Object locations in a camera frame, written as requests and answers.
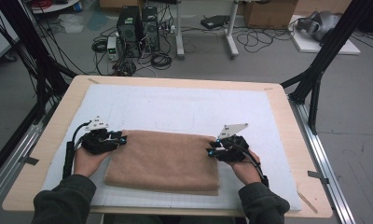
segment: black pole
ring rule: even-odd
[[[297,104],[304,104],[306,97],[312,91],[309,125],[314,134],[317,134],[315,124],[321,79],[324,72],[372,6],[373,0],[352,0],[337,26],[311,63],[311,66],[302,74],[282,83],[282,86],[287,88],[299,82],[295,91],[289,94],[289,99]]]
[[[29,74],[36,78],[37,103],[23,120],[16,132],[7,141],[6,145],[0,151],[0,169],[9,155],[19,143],[28,127],[35,121],[40,120],[45,115],[45,104],[49,96],[62,96],[68,84],[64,81],[61,72],[69,77],[75,77],[76,73],[68,68],[52,61],[45,45],[41,41],[38,33],[23,10],[18,0],[0,0],[0,11],[18,35],[21,42],[26,47],[29,54],[33,57],[33,62],[24,61],[26,55],[18,48],[12,37],[0,25],[0,33],[5,37],[9,44],[16,47],[18,54],[23,60]]]

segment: cardboard box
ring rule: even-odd
[[[100,7],[120,9],[124,6],[139,6],[144,4],[144,0],[100,0]]]
[[[297,2],[298,0],[272,0],[265,5],[247,3],[244,10],[245,25],[265,29],[286,29]]]
[[[247,5],[246,2],[239,2],[236,12],[237,15],[244,15],[245,5]]]
[[[352,0],[301,0],[295,9],[296,15],[310,16],[314,11],[344,13]]]

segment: table leg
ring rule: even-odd
[[[230,22],[229,27],[225,30],[225,37],[227,38],[229,47],[230,47],[230,58],[233,59],[234,57],[239,56],[239,52],[237,51],[235,41],[233,40],[232,32],[233,32],[233,25],[235,24],[237,8],[239,6],[239,1],[233,1],[232,10],[230,12]]]
[[[183,44],[183,37],[181,35],[181,13],[180,13],[180,5],[181,0],[177,1],[177,27],[176,27],[176,34],[175,34],[175,43],[177,45],[177,56],[179,59],[184,60],[184,44]]]

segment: sleeve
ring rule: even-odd
[[[242,208],[250,224],[281,224],[290,206],[287,200],[273,193],[262,183],[253,183],[239,190]]]
[[[96,186],[83,175],[70,175],[53,190],[43,190],[34,199],[37,223],[86,223]]]

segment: white bracket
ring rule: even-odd
[[[108,128],[108,124],[104,123],[102,119],[100,119],[99,116],[97,116],[94,120],[90,122],[90,124],[85,128],[86,131],[92,131],[92,130],[99,130]]]
[[[218,139],[231,137],[232,135],[246,129],[247,127],[248,123],[225,125],[224,129],[222,129],[221,134],[218,135]]]

